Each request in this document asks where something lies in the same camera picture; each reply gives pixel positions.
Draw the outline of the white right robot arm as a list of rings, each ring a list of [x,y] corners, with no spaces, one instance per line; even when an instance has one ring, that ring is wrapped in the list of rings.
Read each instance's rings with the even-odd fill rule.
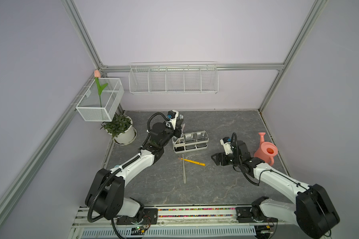
[[[231,165],[251,184],[265,183],[289,199],[285,203],[262,196],[251,203],[250,210],[240,213],[238,220],[250,218],[258,223],[266,219],[281,220],[298,226],[312,239],[330,236],[332,228],[340,223],[340,216],[323,186],[300,182],[252,157],[241,140],[225,137],[220,143],[224,151],[211,156],[217,166]]]

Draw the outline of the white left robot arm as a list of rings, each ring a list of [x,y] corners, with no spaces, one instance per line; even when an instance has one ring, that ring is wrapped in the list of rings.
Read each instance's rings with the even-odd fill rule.
[[[164,147],[173,137],[182,134],[183,119],[174,123],[155,123],[133,158],[110,170],[100,169],[92,182],[85,205],[88,206],[87,221],[94,223],[102,218],[112,220],[117,216],[131,218],[134,222],[143,220],[144,204],[125,197],[125,187],[147,167],[156,163],[164,153]]]

